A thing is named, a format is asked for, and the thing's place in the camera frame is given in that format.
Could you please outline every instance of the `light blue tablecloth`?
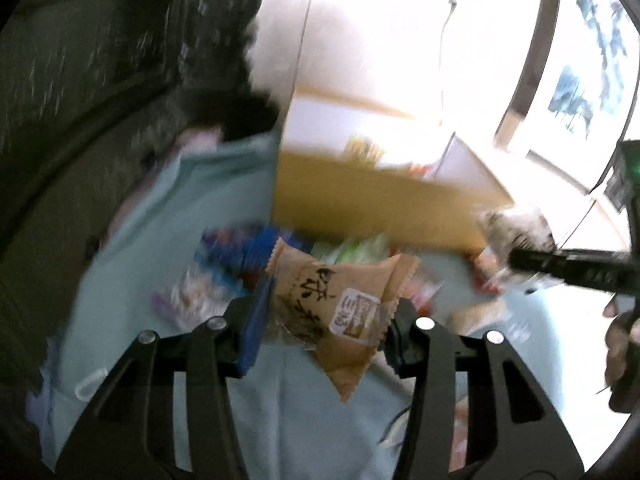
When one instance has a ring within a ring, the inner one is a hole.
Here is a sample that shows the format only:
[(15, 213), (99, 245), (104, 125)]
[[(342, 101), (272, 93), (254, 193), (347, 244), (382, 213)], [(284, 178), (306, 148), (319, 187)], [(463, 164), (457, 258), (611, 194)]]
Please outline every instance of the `light blue tablecloth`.
[[(205, 228), (248, 221), (267, 222), (271, 213), (279, 138), (264, 135), (223, 144), (216, 153), (180, 157), (127, 218), (88, 269), (58, 351), (53, 372), (51, 435), (42, 431), (51, 460), (85, 407), (74, 387), (97, 369), (109, 370), (136, 335), (152, 329), (177, 333), (159, 317), (150, 294), (175, 282), (193, 257)], [(433, 274), (445, 281), (436, 318), (478, 301), (468, 269), (456, 256), (425, 256)], [(526, 324), (532, 337), (514, 346), (552, 400), (559, 402), (553, 361), (554, 335), (537, 295), (507, 295), (514, 317), (507, 334)], [(308, 352), (263, 346), (257, 363), (229, 392), (244, 460), (260, 480), (390, 479), (397, 451), (377, 442), (386, 425), (410, 402), (386, 377), (370, 370), (347, 404)], [(176, 384), (176, 459), (189, 468), (186, 449), (184, 381)]]

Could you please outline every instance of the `silver screw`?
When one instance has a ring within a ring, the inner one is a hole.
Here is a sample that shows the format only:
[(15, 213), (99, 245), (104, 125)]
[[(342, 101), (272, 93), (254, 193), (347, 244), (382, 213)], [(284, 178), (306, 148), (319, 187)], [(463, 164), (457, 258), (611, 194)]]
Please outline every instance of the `silver screw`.
[(494, 345), (499, 345), (504, 341), (504, 336), (502, 335), (502, 332), (498, 332), (497, 330), (489, 330), (489, 332), (486, 333), (486, 340), (489, 343), (493, 343)]
[(143, 345), (148, 345), (156, 340), (156, 333), (153, 330), (143, 330), (138, 334), (138, 341)]
[(420, 330), (431, 330), (434, 326), (436, 326), (436, 322), (430, 317), (419, 317), (415, 320), (415, 325)]
[(207, 321), (207, 327), (215, 332), (224, 330), (226, 328), (226, 320), (222, 316), (212, 317)]

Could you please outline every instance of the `human hand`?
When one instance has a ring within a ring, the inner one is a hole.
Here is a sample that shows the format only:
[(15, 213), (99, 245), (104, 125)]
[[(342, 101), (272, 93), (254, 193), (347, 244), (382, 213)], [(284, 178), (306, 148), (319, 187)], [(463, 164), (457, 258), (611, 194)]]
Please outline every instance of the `human hand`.
[(615, 317), (605, 335), (607, 345), (607, 368), (604, 378), (607, 386), (619, 380), (626, 371), (626, 350), (629, 342), (640, 344), (640, 319), (633, 323), (631, 330), (626, 327), (632, 317), (632, 312), (618, 314), (616, 298), (605, 307), (604, 317)]

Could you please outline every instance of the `yellow snack package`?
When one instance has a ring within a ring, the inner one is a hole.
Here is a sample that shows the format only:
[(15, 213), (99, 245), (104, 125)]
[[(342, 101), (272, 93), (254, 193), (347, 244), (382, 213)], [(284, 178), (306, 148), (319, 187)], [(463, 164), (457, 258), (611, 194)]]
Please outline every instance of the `yellow snack package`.
[(372, 264), (325, 265), (277, 241), (267, 266), (273, 307), (286, 329), (316, 346), (316, 358), (347, 401), (384, 338), (420, 259), (396, 254)]

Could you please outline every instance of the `open box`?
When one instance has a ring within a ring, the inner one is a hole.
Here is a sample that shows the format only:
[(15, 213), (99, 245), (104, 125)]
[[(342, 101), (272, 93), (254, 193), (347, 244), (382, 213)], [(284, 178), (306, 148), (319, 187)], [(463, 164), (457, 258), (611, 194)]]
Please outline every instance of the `open box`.
[[(447, 150), (442, 155), (433, 149), (438, 143), (435, 139), (428, 153), (431, 131), (422, 126), (381, 105), (313, 89), (297, 90), (284, 127), (273, 221), (327, 238), (366, 238), (385, 232), (398, 244), (479, 253), (486, 244), (475, 220), (478, 207), (513, 201), (463, 143), (456, 143), (455, 154)], [(412, 160), (442, 158), (439, 166), (447, 169), (443, 175), (454, 178), (440, 180), (436, 174), (416, 180), (341, 159), (350, 135), (368, 128), (367, 135), (369, 131), (372, 136), (378, 134), (373, 137), (378, 142), (388, 136), (385, 127), (394, 127), (396, 132), (392, 140), (400, 146), (394, 153), (398, 163), (403, 148), (419, 146), (413, 153), (406, 152)], [(484, 176), (481, 186), (476, 174)]]

